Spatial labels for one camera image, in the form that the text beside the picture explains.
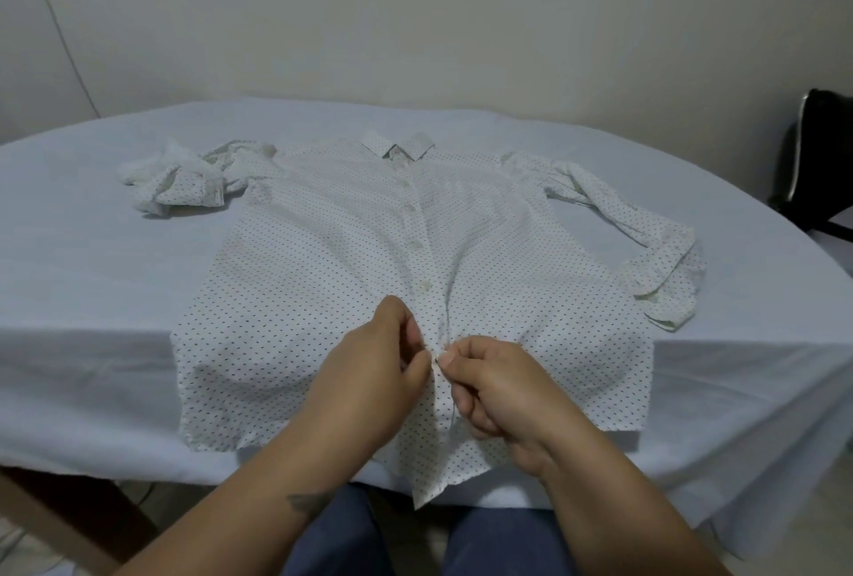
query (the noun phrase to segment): white wall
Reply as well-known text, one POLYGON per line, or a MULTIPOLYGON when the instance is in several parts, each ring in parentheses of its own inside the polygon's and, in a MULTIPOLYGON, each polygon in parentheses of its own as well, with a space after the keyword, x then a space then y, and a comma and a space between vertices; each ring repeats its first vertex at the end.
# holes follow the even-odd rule
POLYGON ((0 143, 94 117, 44 0, 0 0, 0 143))
POLYGON ((52 0, 105 115, 239 93, 600 127, 766 197, 853 0, 52 0))

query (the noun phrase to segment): shirt collar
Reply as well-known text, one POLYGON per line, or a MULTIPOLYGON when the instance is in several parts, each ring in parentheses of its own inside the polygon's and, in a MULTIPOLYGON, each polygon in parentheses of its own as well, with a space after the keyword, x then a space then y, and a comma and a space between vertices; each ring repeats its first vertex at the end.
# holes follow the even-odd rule
POLYGON ((396 144, 412 161, 420 161, 427 151, 435 147, 435 143, 422 131, 404 143, 394 143, 375 131, 368 131, 359 142, 379 157, 390 152, 396 144))

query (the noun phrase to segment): shirt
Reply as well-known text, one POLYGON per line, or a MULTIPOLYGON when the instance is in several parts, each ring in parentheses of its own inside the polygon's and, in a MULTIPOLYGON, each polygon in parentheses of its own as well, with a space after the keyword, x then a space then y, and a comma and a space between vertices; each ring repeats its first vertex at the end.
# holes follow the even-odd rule
MULTIPOLYGON (((691 228, 570 162, 447 152, 423 134, 314 143, 275 160, 251 166, 244 213, 171 336, 190 447, 269 441, 387 294, 413 312, 433 357, 469 334, 517 342, 600 429, 642 428, 648 322, 674 329, 695 309, 704 262, 691 228), (594 207, 646 249, 612 273, 549 197, 594 207)), ((433 364, 375 459, 408 478, 420 507, 508 456, 503 441, 470 436, 433 364)))

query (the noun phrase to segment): tattoo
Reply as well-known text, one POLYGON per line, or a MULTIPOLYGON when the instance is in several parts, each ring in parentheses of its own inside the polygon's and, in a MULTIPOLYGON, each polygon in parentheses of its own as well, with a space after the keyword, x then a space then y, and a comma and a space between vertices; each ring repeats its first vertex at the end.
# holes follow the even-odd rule
POLYGON ((304 513, 308 517, 308 521, 312 521, 323 513, 323 509, 332 501, 334 496, 335 493, 331 491, 327 493, 294 493, 287 496, 287 501, 294 511, 304 513))

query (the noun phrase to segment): crumpled sleeve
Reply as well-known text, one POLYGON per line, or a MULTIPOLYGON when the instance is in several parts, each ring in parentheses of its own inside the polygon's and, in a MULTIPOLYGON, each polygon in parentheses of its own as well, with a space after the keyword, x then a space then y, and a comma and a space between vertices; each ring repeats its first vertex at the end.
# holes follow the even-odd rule
POLYGON ((167 139, 159 154, 119 167, 119 178, 132 186, 136 210, 167 215, 170 206, 221 206, 227 194, 243 190, 250 179, 282 176, 274 155, 270 144, 240 140, 200 155, 167 139))
POLYGON ((643 312, 657 326, 678 329, 696 310, 696 294, 706 263, 693 228, 625 201, 612 187, 579 165, 525 155, 530 181, 549 197, 596 208, 604 217, 646 247, 625 261, 619 277, 643 312))

